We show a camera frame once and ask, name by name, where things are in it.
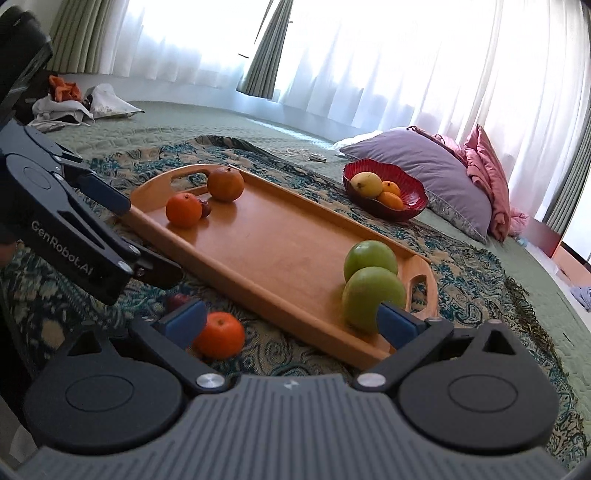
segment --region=patterned blanket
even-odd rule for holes
[[[237,166],[304,197],[314,200],[428,257],[438,287],[441,315],[459,326],[477,327],[490,318],[502,319],[528,348],[560,396],[560,415],[548,451],[564,466],[574,467],[585,455],[587,439],[576,410],[576,399],[561,367],[551,338],[535,319],[527,294],[507,278],[499,260],[451,239],[418,222],[392,224],[369,216],[351,204],[343,188],[321,175],[296,166],[233,138],[203,136],[177,145],[116,153],[90,162],[99,175],[118,190],[134,187],[163,171],[192,163]],[[200,184],[193,176],[186,187]],[[104,208],[86,200],[117,233],[140,241]],[[1,272],[10,327],[15,343],[35,373],[53,355],[73,326],[92,319],[102,326],[120,326],[137,315],[161,316],[167,294],[131,281],[116,305],[109,307],[58,274],[43,259],[22,247]],[[339,372],[350,378],[355,372],[337,360],[292,338],[257,318],[223,295],[187,277],[176,291],[204,300],[211,309],[233,313],[243,322],[247,341],[239,357],[212,366],[225,374],[249,372],[264,375],[314,375]],[[421,289],[413,293],[413,305],[424,302]]]

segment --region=wooden tray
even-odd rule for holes
[[[187,190],[207,198],[210,216],[193,229],[168,224],[164,208],[177,193],[173,179],[208,173],[219,165],[189,165],[160,174],[131,193],[122,218],[212,287],[295,337],[358,368],[393,349],[381,335],[363,335],[344,323],[341,295],[345,256],[362,240],[387,244],[398,258],[407,289],[424,281],[427,305],[415,315],[437,316],[437,283],[429,261],[399,243],[311,200],[240,170],[246,188],[233,203],[209,198],[207,187]]]

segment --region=green curtain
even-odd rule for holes
[[[114,0],[63,0],[51,28],[48,70],[98,73],[100,47]]]
[[[589,42],[591,44],[591,18],[589,9],[583,6],[586,11],[587,29],[589,30]],[[587,107],[585,121],[581,138],[574,154],[573,161],[564,176],[556,194],[552,198],[550,207],[544,216],[544,223],[554,232],[564,234],[570,219],[572,218],[577,204],[583,193],[585,181],[591,167],[591,102]]]
[[[270,5],[271,3],[267,7],[265,17],[269,13]],[[279,0],[277,2],[277,7],[256,49],[248,72],[236,89],[238,92],[269,100],[273,98],[277,70],[287,27],[290,23],[292,6],[293,0]]]

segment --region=tray handle hole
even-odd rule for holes
[[[207,184],[207,177],[203,173],[194,173],[186,177],[179,177],[172,179],[170,187],[175,193],[191,190],[195,187],[201,187]]]
[[[411,286],[410,313],[417,313],[427,306],[427,279],[425,275],[413,278]]]

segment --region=white curtain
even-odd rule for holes
[[[543,216],[589,101],[579,0],[297,0],[275,98],[365,131],[475,123],[514,206]]]
[[[268,0],[116,0],[101,73],[236,88]]]

